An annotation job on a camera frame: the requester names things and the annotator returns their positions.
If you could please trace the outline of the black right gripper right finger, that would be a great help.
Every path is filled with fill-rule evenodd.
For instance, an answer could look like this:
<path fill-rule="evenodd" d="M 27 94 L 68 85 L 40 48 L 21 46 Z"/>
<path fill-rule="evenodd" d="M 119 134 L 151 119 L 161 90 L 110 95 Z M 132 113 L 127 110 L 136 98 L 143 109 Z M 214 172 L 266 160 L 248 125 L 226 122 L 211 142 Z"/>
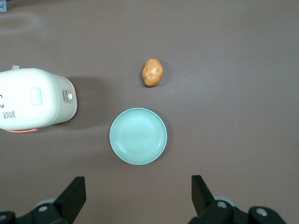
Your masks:
<path fill-rule="evenodd" d="M 197 216 L 192 224 L 285 224 L 286 221 L 274 210 L 253 206 L 243 212 L 228 198 L 214 197 L 202 176 L 192 176 L 192 202 Z"/>

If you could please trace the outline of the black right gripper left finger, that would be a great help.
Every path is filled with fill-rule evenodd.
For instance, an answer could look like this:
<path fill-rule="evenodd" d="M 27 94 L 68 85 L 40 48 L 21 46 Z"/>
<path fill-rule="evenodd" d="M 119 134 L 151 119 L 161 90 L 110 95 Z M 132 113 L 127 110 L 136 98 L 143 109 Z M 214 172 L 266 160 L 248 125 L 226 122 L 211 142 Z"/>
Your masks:
<path fill-rule="evenodd" d="M 2 211 L 2 224 L 72 224 L 86 202 L 85 178 L 75 177 L 53 202 L 43 202 L 29 213 L 16 217 L 12 211 Z"/>

